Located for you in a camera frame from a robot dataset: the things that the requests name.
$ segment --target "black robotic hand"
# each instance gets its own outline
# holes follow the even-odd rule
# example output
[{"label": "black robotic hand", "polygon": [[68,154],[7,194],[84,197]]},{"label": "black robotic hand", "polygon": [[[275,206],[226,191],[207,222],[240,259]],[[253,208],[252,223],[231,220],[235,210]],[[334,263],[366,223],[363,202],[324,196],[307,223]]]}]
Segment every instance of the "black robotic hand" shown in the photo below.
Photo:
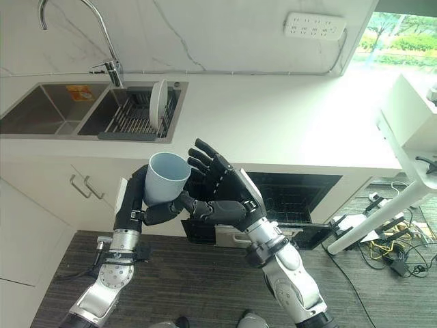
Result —
[{"label": "black robotic hand", "polygon": [[236,171],[214,148],[200,139],[188,151],[191,176],[178,201],[190,220],[229,224],[243,231],[266,216],[261,194],[244,170]]},{"label": "black robotic hand", "polygon": [[191,176],[184,191],[172,202],[141,210],[145,175],[148,165],[132,174],[126,186],[121,208],[116,214],[114,229],[141,231],[176,217],[183,208],[190,213],[190,221],[205,224],[229,224],[244,231],[252,223],[266,216],[266,209],[257,187],[244,170],[236,171],[231,164],[207,143],[197,139],[191,148],[188,164]]}]

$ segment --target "chrome faucet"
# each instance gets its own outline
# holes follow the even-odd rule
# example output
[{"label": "chrome faucet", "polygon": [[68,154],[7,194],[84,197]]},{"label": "chrome faucet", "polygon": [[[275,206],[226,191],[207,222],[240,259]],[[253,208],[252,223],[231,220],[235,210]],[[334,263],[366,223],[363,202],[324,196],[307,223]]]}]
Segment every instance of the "chrome faucet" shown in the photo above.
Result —
[{"label": "chrome faucet", "polygon": [[[107,41],[109,52],[111,53],[111,57],[112,57],[111,59],[108,59],[101,64],[93,66],[93,68],[99,66],[105,66],[111,78],[112,83],[116,87],[123,87],[122,65],[120,64],[118,57],[115,53],[115,49],[112,44],[111,38],[109,37],[108,29],[106,24],[104,23],[103,17],[97,10],[96,6],[90,0],[81,0],[81,1],[93,12],[94,16],[97,18],[100,28],[103,32],[104,38]],[[40,2],[38,3],[38,17],[40,19],[40,25],[43,30],[47,29],[46,19],[44,17],[44,10],[46,4],[47,4],[47,0],[40,0]]]}]

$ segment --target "cabinet door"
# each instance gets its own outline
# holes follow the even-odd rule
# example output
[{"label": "cabinet door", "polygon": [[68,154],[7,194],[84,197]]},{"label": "cabinet door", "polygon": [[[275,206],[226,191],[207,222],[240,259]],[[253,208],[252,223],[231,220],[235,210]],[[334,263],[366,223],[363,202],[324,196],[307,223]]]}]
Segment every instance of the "cabinet door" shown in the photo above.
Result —
[{"label": "cabinet door", "polygon": [[115,208],[120,178],[129,180],[132,173],[137,171],[148,161],[140,159],[71,159],[72,166],[86,178],[89,176],[88,183],[92,189],[112,208]]},{"label": "cabinet door", "polygon": [[74,188],[70,183],[72,175],[77,188],[89,195],[81,175],[71,164],[55,159],[2,162],[0,170],[4,180],[73,228],[112,231],[112,208],[93,195],[84,197]]},{"label": "cabinet door", "polygon": [[64,222],[0,179],[0,277],[36,286]]},{"label": "cabinet door", "polygon": [[38,310],[35,287],[0,280],[0,327],[29,328]]},{"label": "cabinet door", "polygon": [[[89,176],[89,182],[99,193],[104,193],[106,200],[112,207],[118,194],[120,178],[129,179],[132,173],[138,170],[148,161],[140,159],[72,159],[72,165],[83,176]],[[185,236],[184,228],[180,223],[186,219],[188,213],[184,210],[175,219],[150,227],[143,225],[144,234],[160,234],[165,236]]]}]

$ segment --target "dish rack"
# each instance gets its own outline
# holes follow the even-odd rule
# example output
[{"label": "dish rack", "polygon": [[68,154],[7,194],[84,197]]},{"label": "dish rack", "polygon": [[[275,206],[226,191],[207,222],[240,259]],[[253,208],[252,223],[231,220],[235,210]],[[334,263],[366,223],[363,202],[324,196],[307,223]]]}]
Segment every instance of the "dish rack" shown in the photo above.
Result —
[{"label": "dish rack", "polygon": [[258,186],[264,199],[267,218],[280,223],[311,223],[311,215],[304,196],[296,195],[286,186]]},{"label": "dish rack", "polygon": [[156,131],[149,119],[151,94],[151,89],[128,88],[124,104],[119,106],[106,130],[99,133],[99,139],[154,141],[156,138],[165,138],[169,132],[178,97],[175,90],[169,88],[163,120]]}]

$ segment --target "white plate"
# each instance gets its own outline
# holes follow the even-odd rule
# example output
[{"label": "white plate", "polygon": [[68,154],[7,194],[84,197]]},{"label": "white plate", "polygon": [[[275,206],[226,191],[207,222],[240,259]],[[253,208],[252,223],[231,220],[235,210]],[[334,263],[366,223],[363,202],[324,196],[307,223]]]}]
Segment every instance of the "white plate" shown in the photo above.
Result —
[{"label": "white plate", "polygon": [[153,85],[150,96],[149,120],[152,127],[158,131],[163,121],[168,94],[167,81],[162,80]]}]

